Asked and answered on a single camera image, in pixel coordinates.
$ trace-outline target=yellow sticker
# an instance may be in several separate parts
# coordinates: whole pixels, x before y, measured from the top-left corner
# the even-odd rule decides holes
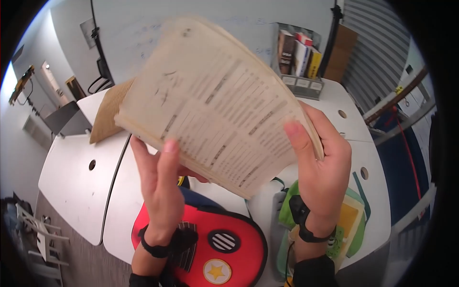
[[[231,278],[231,267],[221,259],[211,259],[202,268],[204,277],[212,284],[220,285]]]
[[[397,88],[395,88],[394,92],[396,95],[400,94],[401,92],[403,91],[403,87],[402,86],[398,86]]]

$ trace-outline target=cardboard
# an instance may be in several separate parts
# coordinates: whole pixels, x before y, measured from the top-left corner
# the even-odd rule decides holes
[[[357,36],[357,32],[343,25],[338,26],[335,45],[333,46],[330,60],[324,74],[325,79],[330,79],[338,83],[341,82],[341,78],[349,62],[349,57],[357,42]]]

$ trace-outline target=white chair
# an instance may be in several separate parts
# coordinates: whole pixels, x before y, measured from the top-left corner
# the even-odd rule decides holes
[[[41,254],[38,252],[34,251],[29,251],[28,252],[30,255],[35,255],[41,257]],[[50,267],[46,266],[45,264],[38,264],[38,263],[32,263],[32,271],[40,276],[47,277],[50,279],[56,279],[59,280],[61,283],[61,287],[64,287],[64,281],[62,280],[62,274],[61,274],[61,265],[58,264],[57,268],[55,267]]]
[[[52,256],[50,254],[50,251],[54,251],[56,253],[60,253],[60,251],[54,247],[50,246],[51,240],[62,240],[62,241],[70,241],[70,238],[64,237],[64,236],[59,236],[55,234],[51,234],[48,232],[49,228],[50,230],[60,232],[61,228],[58,226],[46,224],[44,222],[41,222],[40,220],[36,219],[35,217],[31,216],[27,211],[25,211],[19,204],[16,204],[16,209],[17,209],[17,219],[20,222],[23,222],[27,224],[32,230],[37,232],[37,247],[38,250],[40,251],[41,256],[46,262],[52,262],[55,264],[61,264],[61,265],[66,265],[68,266],[67,262],[60,261],[57,259],[55,256]],[[36,255],[37,253],[34,251],[29,251],[29,254]]]

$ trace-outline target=red cable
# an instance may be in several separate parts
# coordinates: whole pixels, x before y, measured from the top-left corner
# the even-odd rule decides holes
[[[397,120],[397,124],[398,124],[398,127],[400,128],[400,132],[402,133],[402,136],[403,136],[403,141],[405,142],[405,147],[406,147],[406,150],[408,152],[408,156],[409,156],[409,161],[411,162],[411,168],[413,169],[413,174],[414,174],[414,180],[416,181],[416,188],[418,190],[418,198],[419,200],[421,200],[421,189],[419,187],[419,181],[418,181],[418,175],[416,173],[416,168],[414,167],[414,162],[413,162],[413,157],[411,156],[411,152],[409,150],[409,145],[408,145],[408,141],[406,140],[406,137],[405,137],[405,133],[403,132],[403,128],[400,124],[400,121],[398,120],[398,116],[397,116],[397,107],[396,106],[393,106],[392,107],[392,111],[394,112],[394,114],[390,117],[390,119],[385,123],[385,125],[387,126],[394,118]]]

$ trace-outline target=wrist strap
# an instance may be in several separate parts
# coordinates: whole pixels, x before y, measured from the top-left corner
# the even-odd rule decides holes
[[[167,246],[150,246],[145,242],[145,231],[148,227],[148,224],[139,230],[137,234],[140,237],[140,243],[143,248],[155,258],[166,258],[170,253],[180,253],[198,241],[198,233],[190,228],[178,229],[176,228],[169,245]]]
[[[140,243],[142,244],[143,248],[150,253],[155,258],[166,258],[169,255],[170,243],[167,246],[150,246],[145,242],[145,231],[148,227],[148,224],[139,230],[138,236],[140,237]]]
[[[293,217],[293,221],[300,225],[300,230],[298,235],[300,238],[305,242],[311,243],[319,243],[325,242],[330,237],[335,236],[336,233],[336,226],[333,232],[328,235],[327,237],[315,237],[314,234],[306,228],[306,218],[308,218],[309,213],[311,210],[304,204],[303,200],[301,199],[300,195],[292,195],[289,200],[290,211]]]

